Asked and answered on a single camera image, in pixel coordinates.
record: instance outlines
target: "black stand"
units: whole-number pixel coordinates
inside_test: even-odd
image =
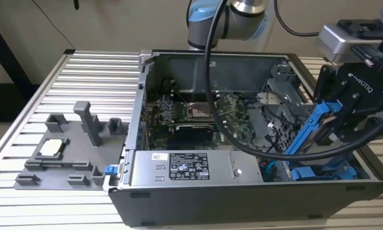
[[[0,64],[13,84],[0,84],[0,122],[12,122],[33,96],[33,85],[0,34]]]

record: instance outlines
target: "motherboard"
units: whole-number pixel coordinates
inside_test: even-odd
[[[277,136],[271,132],[258,138],[245,95],[218,92],[214,96],[218,115],[229,133],[245,146],[269,149],[277,141]],[[207,103],[190,102],[189,98],[186,93],[171,90],[171,94],[162,95],[147,103],[149,149],[238,150],[215,125]]]

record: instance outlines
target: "slotted aluminum surface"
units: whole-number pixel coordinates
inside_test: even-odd
[[[314,76],[326,64],[322,58],[302,58]],[[17,191],[17,173],[30,157],[49,113],[62,112],[77,120],[72,106],[89,100],[101,120],[120,117],[129,121],[138,77],[138,54],[76,52],[64,56],[50,73],[24,115],[0,141],[0,229],[129,229],[122,223],[104,191]],[[383,162],[383,140],[370,144]],[[383,195],[359,201],[328,220],[279,221],[217,225],[175,226],[174,229],[307,229],[383,230]]]

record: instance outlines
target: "warning label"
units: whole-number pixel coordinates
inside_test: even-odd
[[[171,180],[210,180],[206,153],[170,153]]]

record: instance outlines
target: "wall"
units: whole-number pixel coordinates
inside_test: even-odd
[[[279,0],[279,14],[297,32],[318,32],[327,23],[339,19],[375,19],[380,17],[383,0]],[[295,53],[302,57],[320,57],[315,38],[295,37],[275,19],[265,45],[265,52]]]
[[[187,49],[187,0],[36,0],[77,49],[139,51]],[[383,0],[283,0],[281,14],[298,31],[316,31],[340,18],[378,16]],[[319,56],[312,38],[290,36],[277,20],[257,41],[221,41],[219,50],[294,52]],[[40,83],[70,45],[30,0],[0,0],[0,32],[33,82]],[[8,81],[0,69],[1,82]]]

